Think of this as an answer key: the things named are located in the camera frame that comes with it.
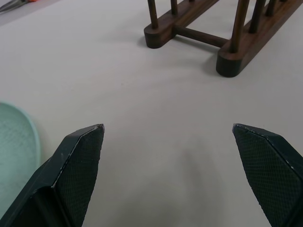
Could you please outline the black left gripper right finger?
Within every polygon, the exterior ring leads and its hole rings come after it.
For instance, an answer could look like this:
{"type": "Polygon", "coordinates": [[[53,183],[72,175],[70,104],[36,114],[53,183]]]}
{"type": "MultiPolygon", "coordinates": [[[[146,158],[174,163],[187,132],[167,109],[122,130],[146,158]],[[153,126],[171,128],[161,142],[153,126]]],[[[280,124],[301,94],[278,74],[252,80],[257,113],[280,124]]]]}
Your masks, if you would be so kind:
{"type": "Polygon", "coordinates": [[[303,227],[303,156],[282,136],[236,123],[248,183],[272,227],[303,227]]]}

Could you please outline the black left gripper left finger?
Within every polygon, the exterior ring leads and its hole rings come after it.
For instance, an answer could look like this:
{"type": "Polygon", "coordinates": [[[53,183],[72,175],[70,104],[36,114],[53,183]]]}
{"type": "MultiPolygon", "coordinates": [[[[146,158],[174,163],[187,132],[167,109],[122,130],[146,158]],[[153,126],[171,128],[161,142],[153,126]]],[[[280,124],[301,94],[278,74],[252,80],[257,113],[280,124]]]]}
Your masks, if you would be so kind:
{"type": "Polygon", "coordinates": [[[95,187],[103,124],[67,135],[31,176],[0,227],[82,227],[95,187]]]}

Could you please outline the green plate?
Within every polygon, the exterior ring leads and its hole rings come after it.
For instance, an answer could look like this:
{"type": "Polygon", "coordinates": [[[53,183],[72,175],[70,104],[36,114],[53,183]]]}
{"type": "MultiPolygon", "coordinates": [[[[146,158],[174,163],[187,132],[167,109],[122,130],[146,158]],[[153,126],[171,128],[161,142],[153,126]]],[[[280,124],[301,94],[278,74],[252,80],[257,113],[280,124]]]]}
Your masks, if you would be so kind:
{"type": "Polygon", "coordinates": [[[37,129],[23,110],[0,102],[0,204],[10,205],[41,163],[37,129]]]}

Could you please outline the orange handled metal pliers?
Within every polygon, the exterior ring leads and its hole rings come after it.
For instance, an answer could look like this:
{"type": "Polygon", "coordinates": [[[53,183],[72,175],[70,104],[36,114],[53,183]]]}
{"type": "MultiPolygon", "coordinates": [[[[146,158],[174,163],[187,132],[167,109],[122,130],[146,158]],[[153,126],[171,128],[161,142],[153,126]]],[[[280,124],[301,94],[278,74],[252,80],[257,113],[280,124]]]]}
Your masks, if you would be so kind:
{"type": "Polygon", "coordinates": [[[19,8],[25,4],[36,2],[36,1],[38,0],[10,0],[9,2],[7,2],[6,4],[0,7],[0,13],[19,8]]]}

